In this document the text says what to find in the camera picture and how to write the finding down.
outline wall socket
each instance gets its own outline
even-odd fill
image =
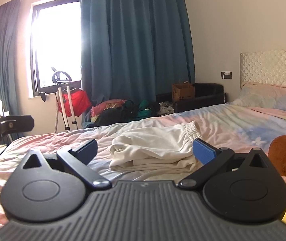
[[[222,71],[221,72],[222,79],[232,79],[232,72],[231,71]]]

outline blue curtain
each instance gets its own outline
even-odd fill
[[[82,88],[92,103],[155,100],[195,80],[184,0],[80,0]]]
[[[18,115],[15,87],[16,28],[20,0],[0,6],[0,100],[11,115]],[[21,134],[11,134],[13,139]]]

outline bed sheet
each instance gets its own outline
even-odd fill
[[[260,147],[268,153],[271,141],[286,134],[286,112],[274,109],[244,108],[232,105],[215,105],[183,113],[153,117],[130,123],[113,124],[107,127],[80,129],[71,132],[24,137],[16,140],[0,156],[0,191],[10,174],[24,155],[32,148],[43,154],[56,153],[57,149],[69,145],[75,147],[87,139],[98,143],[98,154],[89,167],[115,183],[127,180],[174,180],[180,181],[186,173],[176,174],[170,170],[113,171],[109,168],[111,155],[108,147],[112,139],[121,133],[142,127],[169,127],[195,121],[202,139],[215,147],[229,147],[235,152],[247,153]],[[0,205],[0,227],[7,219]]]

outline ribbed gray surface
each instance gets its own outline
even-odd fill
[[[37,226],[11,221],[0,230],[0,240],[284,241],[286,226],[230,223],[208,211],[196,192],[169,181],[119,181],[111,190],[92,193],[68,219]]]

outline black armchair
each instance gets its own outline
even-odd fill
[[[195,87],[195,98],[180,100],[174,103],[175,113],[225,103],[223,85],[216,83],[195,83],[193,86]],[[172,94],[165,93],[156,95],[156,101],[172,101]]]

